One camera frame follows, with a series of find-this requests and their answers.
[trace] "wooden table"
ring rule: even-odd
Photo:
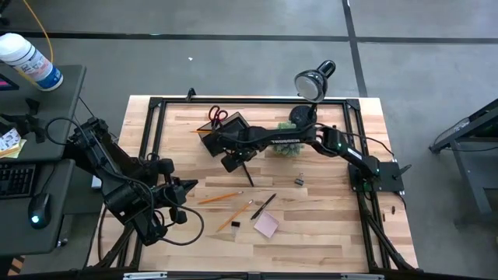
[[[124,117],[119,145],[130,156],[139,154],[140,141],[150,96],[131,96]],[[377,98],[360,99],[366,135],[389,146],[387,129]],[[178,247],[158,242],[144,247],[141,270],[162,271],[280,271],[280,272],[364,272],[367,271],[363,236],[359,221],[356,195],[351,192],[346,161],[328,158],[304,147],[299,157],[289,159],[275,155],[269,147],[260,152],[247,168],[254,180],[251,187],[240,168],[227,173],[220,160],[212,158],[199,137],[190,131],[209,121],[212,104],[168,104],[160,156],[174,161],[174,176],[198,179],[188,194],[186,206],[199,211],[205,220],[202,237],[192,245]],[[286,121],[293,105],[280,104],[223,104],[229,114],[241,112],[250,125],[276,128]],[[344,131],[342,109],[339,106],[318,106],[318,121],[336,124]],[[151,130],[149,151],[155,125]],[[381,160],[391,160],[385,149],[368,141],[370,154]],[[305,184],[293,181],[304,173]],[[235,198],[198,205],[198,201],[234,191],[244,191]],[[273,193],[277,196],[266,208],[279,221],[276,234],[268,239],[257,232],[250,217]],[[241,228],[233,237],[227,226],[216,229],[244,203],[254,204],[237,221]],[[402,256],[417,266],[408,220],[400,199],[393,194],[379,193],[384,230]],[[396,207],[394,215],[391,207]],[[168,209],[161,210],[169,217]],[[188,222],[173,226],[167,238],[184,242],[198,234],[200,222],[188,213]],[[122,225],[110,214],[103,225],[103,253],[114,244]],[[380,254],[376,237],[372,238],[377,263]],[[96,239],[89,265],[96,263]]]

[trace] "concrete floor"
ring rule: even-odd
[[[347,36],[341,0],[31,1],[50,31]],[[349,0],[357,36],[498,37],[493,0]],[[21,1],[11,30],[38,27]],[[31,40],[45,54],[43,39]],[[293,76],[324,59],[337,63],[329,96],[358,96],[349,43],[224,40],[53,39],[55,62],[88,68],[82,97],[121,130],[132,94],[295,94]],[[498,278],[496,230],[456,230],[472,211],[452,154],[427,146],[440,131],[496,99],[498,44],[359,44],[368,96],[380,97],[404,175],[419,266]],[[79,108],[78,117],[88,116]]]

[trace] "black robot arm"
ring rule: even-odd
[[[304,143],[324,156],[341,156],[358,168],[364,177],[376,177],[379,174],[379,160],[376,157],[363,155],[346,141],[338,129],[321,124],[282,130],[249,127],[237,133],[219,133],[218,143],[226,150],[227,155],[222,163],[228,172],[249,161],[256,156],[256,151],[262,152],[269,145]]]
[[[90,118],[66,145],[66,157],[102,180],[103,201],[123,225],[131,223],[138,237],[148,246],[167,233],[167,227],[157,218],[154,209],[171,207],[170,216],[176,223],[187,222],[177,206],[186,202],[186,194],[197,180],[172,177],[171,159],[144,160],[130,157],[113,143],[105,121]],[[159,174],[165,184],[157,185]]]

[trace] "white bottle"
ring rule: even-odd
[[[19,34],[0,36],[0,60],[29,79],[39,90],[57,89],[64,79],[61,72]]]

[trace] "orange pencil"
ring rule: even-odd
[[[192,133],[211,133],[211,130],[197,130],[197,131],[191,131]]]
[[[224,199],[224,198],[233,197],[234,195],[243,194],[243,193],[244,193],[243,191],[239,191],[239,192],[236,192],[236,193],[224,194],[224,195],[220,195],[219,197],[208,198],[208,199],[205,199],[203,201],[199,201],[197,204],[205,204],[205,203],[208,203],[208,202],[212,202],[212,201],[217,201],[217,200]]]
[[[237,213],[233,214],[229,219],[226,220],[225,223],[223,223],[219,228],[218,230],[216,230],[216,232],[219,232],[220,230],[222,230],[226,225],[228,225],[229,222],[232,222],[233,219],[235,219],[240,213],[242,213],[245,209],[247,209],[247,207],[249,207],[252,203],[252,199],[251,201],[249,201],[246,205],[243,206],[243,208],[241,208],[239,211],[237,211]]]

